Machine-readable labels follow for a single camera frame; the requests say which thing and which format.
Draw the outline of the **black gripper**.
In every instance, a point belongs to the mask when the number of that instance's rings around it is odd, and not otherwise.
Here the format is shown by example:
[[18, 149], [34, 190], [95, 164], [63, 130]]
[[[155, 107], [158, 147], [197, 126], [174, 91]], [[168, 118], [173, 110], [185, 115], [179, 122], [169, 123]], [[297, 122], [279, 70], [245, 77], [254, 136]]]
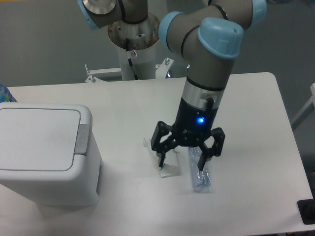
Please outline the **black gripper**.
[[[212, 128], [217, 111], [212, 98], [206, 100], [205, 109], [194, 107], [181, 99], [175, 123], [168, 125], [158, 121], [151, 138], [151, 148], [159, 158], [158, 166], [163, 167], [166, 153], [177, 146], [199, 146], [202, 151], [197, 164], [200, 171], [213, 156], [220, 156], [225, 133], [221, 127]], [[207, 147], [205, 141], [210, 137], [213, 137], [214, 142], [211, 147]]]

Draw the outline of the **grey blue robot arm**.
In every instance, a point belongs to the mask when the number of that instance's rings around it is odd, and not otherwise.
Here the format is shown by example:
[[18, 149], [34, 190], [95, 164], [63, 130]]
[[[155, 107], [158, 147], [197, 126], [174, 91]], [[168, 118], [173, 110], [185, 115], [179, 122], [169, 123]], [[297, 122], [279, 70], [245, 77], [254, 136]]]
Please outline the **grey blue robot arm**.
[[152, 56], [142, 52], [162, 42], [188, 64], [187, 79], [173, 125], [159, 121], [151, 139], [152, 150], [163, 166], [175, 147], [198, 147], [199, 170], [222, 151], [225, 134], [213, 128], [244, 31], [264, 20], [264, 0], [211, 0], [190, 14], [170, 12], [158, 20], [145, 0], [80, 0], [92, 29], [108, 28], [111, 41], [123, 49], [120, 59], [125, 80], [148, 78], [155, 73]]

